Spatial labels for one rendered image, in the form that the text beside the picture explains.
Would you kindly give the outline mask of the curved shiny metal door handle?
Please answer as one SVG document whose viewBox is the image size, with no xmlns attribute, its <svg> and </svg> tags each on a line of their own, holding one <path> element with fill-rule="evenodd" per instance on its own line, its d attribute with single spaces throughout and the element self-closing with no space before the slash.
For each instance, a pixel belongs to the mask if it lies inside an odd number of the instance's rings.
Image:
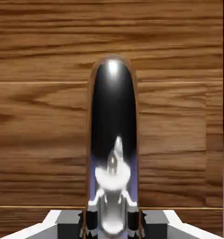
<svg viewBox="0 0 224 239">
<path fill-rule="evenodd" d="M 92 67 L 85 239 L 139 239 L 136 91 L 131 63 L 120 56 Z"/>
</svg>

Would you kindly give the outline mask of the wooden cabinet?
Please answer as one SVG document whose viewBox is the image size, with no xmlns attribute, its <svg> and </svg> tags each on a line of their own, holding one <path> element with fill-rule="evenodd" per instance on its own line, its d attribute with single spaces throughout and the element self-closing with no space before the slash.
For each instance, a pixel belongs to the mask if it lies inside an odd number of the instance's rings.
<svg viewBox="0 0 224 239">
<path fill-rule="evenodd" d="M 0 83 L 75 83 L 118 54 L 140 82 L 206 87 L 207 230 L 223 234 L 223 0 L 0 0 Z"/>
</svg>

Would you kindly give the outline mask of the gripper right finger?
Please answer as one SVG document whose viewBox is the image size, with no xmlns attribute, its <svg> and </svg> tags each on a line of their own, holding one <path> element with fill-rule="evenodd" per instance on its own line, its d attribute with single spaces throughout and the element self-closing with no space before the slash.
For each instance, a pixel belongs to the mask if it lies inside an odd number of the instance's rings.
<svg viewBox="0 0 224 239">
<path fill-rule="evenodd" d="M 143 239 L 224 239 L 183 223 L 174 210 L 142 210 Z"/>
</svg>

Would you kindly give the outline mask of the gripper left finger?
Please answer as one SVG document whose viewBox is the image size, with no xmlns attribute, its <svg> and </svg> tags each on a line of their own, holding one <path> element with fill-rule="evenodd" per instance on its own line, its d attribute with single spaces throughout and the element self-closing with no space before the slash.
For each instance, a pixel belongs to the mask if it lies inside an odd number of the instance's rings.
<svg viewBox="0 0 224 239">
<path fill-rule="evenodd" d="M 0 239 L 82 239 L 83 211 L 51 210 L 43 222 Z"/>
</svg>

